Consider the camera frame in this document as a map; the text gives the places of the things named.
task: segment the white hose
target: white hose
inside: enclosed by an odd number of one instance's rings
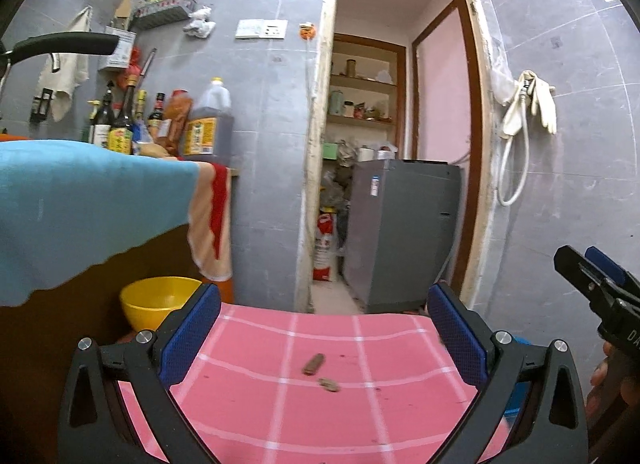
[[[524,189],[524,183],[527,179],[527,171],[529,171],[529,129],[527,127],[527,94],[526,89],[520,93],[520,111],[522,115],[522,133],[524,134],[524,165],[522,167],[522,176],[520,182],[513,196],[505,200],[504,197],[504,172],[507,169],[507,160],[511,153],[511,145],[513,144],[513,137],[509,136],[507,144],[504,147],[504,153],[502,154],[502,163],[500,164],[500,172],[498,174],[498,202],[505,207],[511,206],[520,197],[522,190]]]

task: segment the green box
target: green box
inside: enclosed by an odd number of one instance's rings
[[[338,158],[338,145],[335,142],[325,142],[322,144],[322,158],[323,159],[337,159]]]

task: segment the plastic jug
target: plastic jug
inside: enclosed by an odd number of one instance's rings
[[[182,156],[229,166],[233,128],[231,95],[221,78],[213,78],[191,110]]]

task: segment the white wall switch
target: white wall switch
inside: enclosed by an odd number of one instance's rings
[[[260,38],[264,20],[240,20],[236,29],[236,38]]]
[[[286,20],[265,20],[262,24],[260,38],[273,38],[276,40],[284,40],[287,33]]]

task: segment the silver screw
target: silver screw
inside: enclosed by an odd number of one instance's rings
[[[140,332],[138,332],[138,334],[136,334],[136,341],[138,343],[149,343],[153,336],[154,334],[151,332],[151,330],[141,330]]]
[[[504,330],[496,332],[495,338],[498,340],[498,343],[502,343],[503,345],[508,345],[513,340],[511,334],[505,332]]]
[[[562,341],[561,339],[557,339],[554,342],[554,346],[556,347],[557,350],[559,350],[561,352],[567,352],[567,350],[569,348],[569,346],[564,341]]]
[[[91,338],[82,338],[78,342],[78,348],[80,350],[87,350],[91,346]]]

